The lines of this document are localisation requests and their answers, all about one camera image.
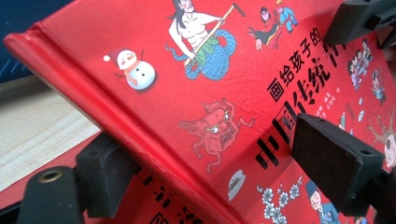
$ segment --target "red monster illustration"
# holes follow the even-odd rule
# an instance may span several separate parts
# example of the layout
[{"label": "red monster illustration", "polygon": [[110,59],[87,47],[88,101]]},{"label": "red monster illustration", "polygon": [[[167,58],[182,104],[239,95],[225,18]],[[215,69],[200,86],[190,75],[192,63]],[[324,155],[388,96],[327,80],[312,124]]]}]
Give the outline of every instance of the red monster illustration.
[{"label": "red monster illustration", "polygon": [[236,139],[241,124],[251,127],[254,119],[250,123],[240,118],[234,121],[235,105],[223,99],[210,105],[203,104],[206,115],[196,121],[181,121],[179,126],[187,130],[200,140],[193,144],[198,159],[203,157],[199,151],[200,147],[205,147],[205,151],[210,156],[216,156],[217,160],[207,165],[207,172],[212,173],[211,167],[221,165],[222,152],[226,150]]}]

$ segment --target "snowman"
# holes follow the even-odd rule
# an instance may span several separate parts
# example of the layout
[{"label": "snowman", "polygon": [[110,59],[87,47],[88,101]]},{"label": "snowman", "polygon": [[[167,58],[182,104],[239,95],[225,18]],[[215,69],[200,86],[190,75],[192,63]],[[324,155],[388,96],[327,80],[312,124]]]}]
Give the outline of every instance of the snowman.
[{"label": "snowman", "polygon": [[129,49],[111,52],[104,57],[105,62],[112,60],[124,75],[128,84],[135,90],[149,87],[155,78],[155,70],[151,64],[137,60],[136,54]]}]

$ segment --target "red book cover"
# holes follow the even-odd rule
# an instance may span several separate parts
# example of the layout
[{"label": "red book cover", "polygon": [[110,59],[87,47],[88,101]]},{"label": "red book cover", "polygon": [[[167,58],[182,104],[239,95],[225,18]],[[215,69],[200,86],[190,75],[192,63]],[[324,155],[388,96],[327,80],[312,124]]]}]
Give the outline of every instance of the red book cover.
[{"label": "red book cover", "polygon": [[395,86],[375,34],[323,43],[341,3],[77,0],[5,43],[199,217],[353,223],[290,155],[307,113],[395,165]]}]

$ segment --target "wooden surface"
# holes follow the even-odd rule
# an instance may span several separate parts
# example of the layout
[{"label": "wooden surface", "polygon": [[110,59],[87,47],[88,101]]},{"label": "wooden surface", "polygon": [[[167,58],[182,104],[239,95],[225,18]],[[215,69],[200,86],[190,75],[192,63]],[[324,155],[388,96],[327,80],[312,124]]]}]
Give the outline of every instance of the wooden surface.
[{"label": "wooden surface", "polygon": [[0,84],[0,191],[98,132],[35,76]]}]

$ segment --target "plum blossom illustration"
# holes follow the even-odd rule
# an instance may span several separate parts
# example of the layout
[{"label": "plum blossom illustration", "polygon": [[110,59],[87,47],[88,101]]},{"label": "plum blossom illustration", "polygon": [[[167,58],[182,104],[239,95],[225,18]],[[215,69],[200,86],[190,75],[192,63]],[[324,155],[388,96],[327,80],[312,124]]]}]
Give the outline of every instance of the plum blossom illustration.
[{"label": "plum blossom illustration", "polygon": [[280,183],[276,193],[279,195],[278,206],[275,207],[273,199],[274,193],[270,188],[264,189],[257,185],[257,191],[262,194],[262,203],[265,204],[264,218],[271,219],[274,224],[287,224],[288,221],[281,213],[281,208],[285,207],[289,201],[300,197],[300,186],[303,184],[303,176],[301,175],[297,183],[292,185],[289,193],[282,189],[283,184]]}]

